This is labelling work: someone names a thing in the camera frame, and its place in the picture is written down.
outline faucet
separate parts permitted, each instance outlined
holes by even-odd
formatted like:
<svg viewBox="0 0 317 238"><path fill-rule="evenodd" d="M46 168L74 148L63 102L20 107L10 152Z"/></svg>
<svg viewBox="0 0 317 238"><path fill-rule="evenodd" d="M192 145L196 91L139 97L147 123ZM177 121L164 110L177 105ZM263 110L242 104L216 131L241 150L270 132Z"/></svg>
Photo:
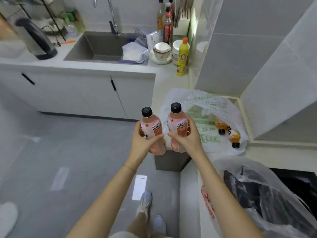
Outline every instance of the faucet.
<svg viewBox="0 0 317 238"><path fill-rule="evenodd" d="M118 26L118 24L116 22L116 18L114 17L114 12L113 12L113 7L112 7L111 0L108 0L108 4L109 4L109 8L110 8L111 15L112 15L112 20L113 20L113 24L112 24L112 21L109 21L110 28L111 28L111 33L113 35L119 36L121 33L119 31L119 26ZM95 8L97 8L97 0L93 0L93 6Z"/></svg>

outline plate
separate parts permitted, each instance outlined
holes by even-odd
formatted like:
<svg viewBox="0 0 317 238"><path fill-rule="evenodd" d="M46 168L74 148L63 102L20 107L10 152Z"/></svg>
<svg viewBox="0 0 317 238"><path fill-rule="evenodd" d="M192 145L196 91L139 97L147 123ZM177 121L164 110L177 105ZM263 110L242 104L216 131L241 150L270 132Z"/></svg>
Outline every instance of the plate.
<svg viewBox="0 0 317 238"><path fill-rule="evenodd" d="M160 61L160 60L157 60L157 58L154 55L154 51L151 50L150 51L150 59L152 60L153 63L158 64L158 65L168 64L172 60L172 52L170 52L170 55L168 56L168 58L165 61Z"/></svg>

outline electric kettle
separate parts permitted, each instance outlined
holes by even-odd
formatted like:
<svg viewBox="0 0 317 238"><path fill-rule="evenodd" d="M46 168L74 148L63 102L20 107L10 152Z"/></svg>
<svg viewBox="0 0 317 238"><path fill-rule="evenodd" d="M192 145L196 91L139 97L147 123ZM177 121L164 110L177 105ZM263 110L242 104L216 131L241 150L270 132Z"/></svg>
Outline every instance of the electric kettle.
<svg viewBox="0 0 317 238"><path fill-rule="evenodd" d="M46 60L56 56L57 50L52 42L30 19L19 18L15 25L18 35L37 59Z"/></svg>

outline black bottle cap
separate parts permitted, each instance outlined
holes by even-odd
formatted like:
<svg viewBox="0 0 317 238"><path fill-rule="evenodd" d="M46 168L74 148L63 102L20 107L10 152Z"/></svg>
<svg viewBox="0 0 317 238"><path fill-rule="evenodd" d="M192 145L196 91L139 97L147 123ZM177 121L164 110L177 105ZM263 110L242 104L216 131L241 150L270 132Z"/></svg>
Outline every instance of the black bottle cap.
<svg viewBox="0 0 317 238"><path fill-rule="evenodd" d="M233 148L240 148L240 143L232 143Z"/></svg>
<svg viewBox="0 0 317 238"><path fill-rule="evenodd" d="M182 105L180 103L172 103L171 104L171 111L174 114L179 113L180 111L182 111Z"/></svg>
<svg viewBox="0 0 317 238"><path fill-rule="evenodd" d="M226 134L226 130L223 129L223 128L221 128L221 129L218 130L218 133L219 133L220 135L225 135L225 134Z"/></svg>
<svg viewBox="0 0 317 238"><path fill-rule="evenodd" d="M152 109L150 107L145 107L142 109L142 115L145 118L151 117L153 114Z"/></svg>

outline kettle handle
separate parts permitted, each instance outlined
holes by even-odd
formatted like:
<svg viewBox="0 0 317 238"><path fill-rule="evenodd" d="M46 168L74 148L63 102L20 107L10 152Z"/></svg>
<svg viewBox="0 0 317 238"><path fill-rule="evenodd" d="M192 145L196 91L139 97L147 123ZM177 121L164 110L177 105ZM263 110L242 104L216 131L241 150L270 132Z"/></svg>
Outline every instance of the kettle handle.
<svg viewBox="0 0 317 238"><path fill-rule="evenodd" d="M52 50L47 41L41 36L41 29L39 29L34 23L27 18L20 18L16 21L16 26L24 27L34 41L42 48L42 50L49 54Z"/></svg>

